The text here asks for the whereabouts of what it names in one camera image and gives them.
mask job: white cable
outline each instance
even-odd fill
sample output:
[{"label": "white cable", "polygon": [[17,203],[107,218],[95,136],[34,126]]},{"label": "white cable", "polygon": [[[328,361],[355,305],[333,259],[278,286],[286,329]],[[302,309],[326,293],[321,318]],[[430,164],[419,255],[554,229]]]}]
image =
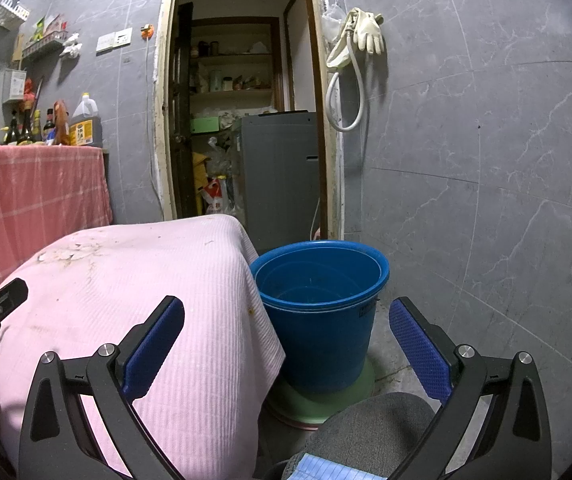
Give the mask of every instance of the white cable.
[{"label": "white cable", "polygon": [[311,241],[313,240],[313,229],[315,228],[315,220],[316,220],[316,218],[317,218],[317,211],[319,211],[319,201],[320,201],[320,200],[321,200],[321,198],[318,198],[318,199],[317,199],[317,206],[316,206],[316,208],[315,208],[315,214],[313,215],[313,222],[312,222],[312,224],[310,225],[310,238],[309,238],[309,239],[310,239]]},{"label": "white cable", "polygon": [[153,151],[150,149],[150,139],[148,138],[148,40],[150,38],[146,35],[146,58],[144,59],[144,80],[146,81],[146,146],[148,148],[148,162],[150,163],[150,185],[153,187],[155,192],[155,198],[157,198],[157,204],[159,205],[159,210],[162,212],[162,220],[164,219],[164,207],[162,206],[162,200],[159,197],[159,192],[155,186],[155,177],[153,176],[153,162],[155,157],[153,157]]},{"label": "white cable", "polygon": [[331,94],[333,92],[333,88],[335,87],[335,83],[339,78],[339,72],[335,72],[333,74],[333,77],[330,79],[328,90],[326,90],[325,108],[326,108],[326,117],[328,118],[328,122],[338,132],[350,132],[351,130],[354,130],[362,120],[362,115],[364,114],[364,82],[362,81],[362,73],[360,72],[360,67],[357,65],[357,59],[355,58],[354,46],[352,45],[352,30],[349,30],[346,35],[346,43],[348,45],[348,54],[351,57],[352,67],[355,70],[355,76],[357,78],[357,86],[360,89],[360,110],[357,112],[357,117],[355,117],[355,120],[352,122],[350,126],[346,126],[345,128],[343,128],[339,124],[335,123],[335,119],[333,118],[332,114],[332,108],[330,105]]}]

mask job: green plate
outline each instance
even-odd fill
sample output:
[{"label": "green plate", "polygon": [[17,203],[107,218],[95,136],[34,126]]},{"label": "green plate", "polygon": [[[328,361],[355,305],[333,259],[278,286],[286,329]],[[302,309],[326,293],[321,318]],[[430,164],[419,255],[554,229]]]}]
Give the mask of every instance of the green plate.
[{"label": "green plate", "polygon": [[366,359],[360,376],[343,390],[332,394],[303,394],[279,376],[266,401],[273,415],[285,424],[304,430],[316,430],[331,415],[368,399],[374,384],[375,372]]}]

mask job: plastic jug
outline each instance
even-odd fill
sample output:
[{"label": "plastic jug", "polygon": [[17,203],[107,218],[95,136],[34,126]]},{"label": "plastic jug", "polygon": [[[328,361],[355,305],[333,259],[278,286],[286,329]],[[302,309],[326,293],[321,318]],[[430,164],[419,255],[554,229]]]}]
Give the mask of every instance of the plastic jug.
[{"label": "plastic jug", "polygon": [[70,120],[70,145],[102,147],[102,120],[99,117],[97,104],[90,95],[82,94]]}]

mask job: gray appliance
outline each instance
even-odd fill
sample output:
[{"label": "gray appliance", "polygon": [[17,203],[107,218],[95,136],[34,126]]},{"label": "gray appliance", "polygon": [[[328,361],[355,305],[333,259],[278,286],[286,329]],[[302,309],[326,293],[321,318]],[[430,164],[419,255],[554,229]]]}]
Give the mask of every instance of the gray appliance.
[{"label": "gray appliance", "polygon": [[317,114],[243,117],[232,140],[236,202],[257,252],[309,240],[319,198]]}]

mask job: pink towel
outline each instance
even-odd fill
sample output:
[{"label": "pink towel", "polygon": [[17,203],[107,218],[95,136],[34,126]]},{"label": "pink towel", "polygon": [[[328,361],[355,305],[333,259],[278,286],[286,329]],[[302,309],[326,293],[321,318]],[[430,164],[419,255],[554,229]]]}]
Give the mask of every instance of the pink towel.
[{"label": "pink towel", "polygon": [[111,221],[102,150],[0,146],[0,283],[35,251]]},{"label": "pink towel", "polygon": [[[134,406],[186,479],[249,479],[260,407],[284,360],[248,267],[255,258],[237,220],[211,215],[81,231],[26,261],[6,281],[25,280],[28,300],[0,331],[1,438],[12,462],[39,357],[118,343],[172,295],[184,329]],[[84,405],[104,455],[125,472],[92,399]]]}]

